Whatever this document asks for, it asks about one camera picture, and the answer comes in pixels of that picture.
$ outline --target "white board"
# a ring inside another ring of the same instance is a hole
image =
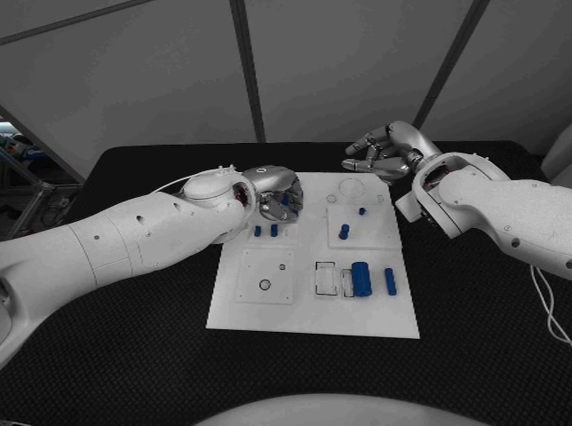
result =
[[[297,223],[279,224],[279,234],[271,237],[274,222],[256,214],[248,229],[223,244],[206,327],[419,339],[388,185],[375,175],[353,173],[298,173],[298,177],[304,189],[304,209]],[[349,179],[356,179],[359,183],[341,185]],[[353,193],[349,190],[353,186],[362,186],[363,192]],[[359,214],[360,207],[367,210],[363,216]],[[349,238],[356,248],[330,246],[328,241],[340,230],[340,224],[336,223],[328,231],[328,217],[333,217],[333,222],[341,218],[350,221]],[[259,237],[255,236],[256,225],[262,227]],[[367,247],[360,235],[372,235],[370,230],[390,238],[369,238]],[[255,260],[249,258],[254,253],[258,254]],[[291,257],[292,270],[288,264]],[[333,262],[336,265],[337,296],[320,297],[316,294],[317,262]],[[369,264],[372,296],[367,297],[343,297],[340,273],[352,268],[354,262]],[[251,264],[262,266],[249,268]],[[285,272],[281,266],[285,266],[288,277],[292,272],[292,280],[281,280]],[[396,296],[388,295],[385,268],[395,271]],[[262,280],[275,280],[279,284],[262,290]],[[284,299],[290,295],[284,285],[290,286],[290,283],[291,300]]]

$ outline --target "small blue cylinder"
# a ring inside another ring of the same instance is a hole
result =
[[[385,268],[385,283],[388,284],[388,294],[396,296],[395,273],[392,268]]]
[[[339,234],[339,238],[341,240],[346,240],[349,237],[349,225],[343,224],[343,226],[340,227],[340,234]]]
[[[353,295],[366,297],[372,295],[372,273],[366,262],[352,265]]]

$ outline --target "robotic hand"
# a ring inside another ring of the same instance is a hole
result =
[[[416,174],[396,202],[409,222],[425,217],[450,238],[481,229],[507,255],[572,280],[572,189],[510,180],[477,155],[442,154],[405,122],[369,133],[347,154],[365,147],[366,160],[343,161],[346,169],[375,173],[389,185]]]
[[[303,188],[290,169],[209,170],[179,193],[154,191],[69,225],[1,242],[0,368],[68,302],[229,241],[256,209],[269,220],[298,217]]]

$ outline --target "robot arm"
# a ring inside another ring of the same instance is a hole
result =
[[[369,146],[370,154],[363,162],[343,161],[343,166],[375,172],[388,183],[409,171],[416,173],[412,191],[396,202],[409,222],[425,217],[450,238],[481,229],[507,255],[572,280],[572,190],[535,180],[510,180],[477,155],[441,154],[406,123],[386,129],[388,139],[379,137],[379,145],[367,135],[349,147],[352,154]]]
[[[292,209],[279,202],[285,194]],[[295,219],[303,188],[291,170],[220,168],[193,177],[174,195],[150,193],[66,226],[1,242],[0,368],[68,302],[230,240],[258,208],[272,220]]]

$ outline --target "black table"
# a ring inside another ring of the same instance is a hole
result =
[[[543,179],[513,142],[438,143]],[[99,160],[68,221],[187,174],[233,163],[339,172],[346,144],[132,146]],[[411,178],[392,188],[393,201]],[[0,373],[0,418],[60,424],[192,424],[264,398],[356,393],[490,424],[572,425],[572,350],[549,335],[529,267],[477,230],[450,240],[399,216],[421,340],[204,328],[222,246],[70,302]],[[572,283],[549,275],[572,336]]]

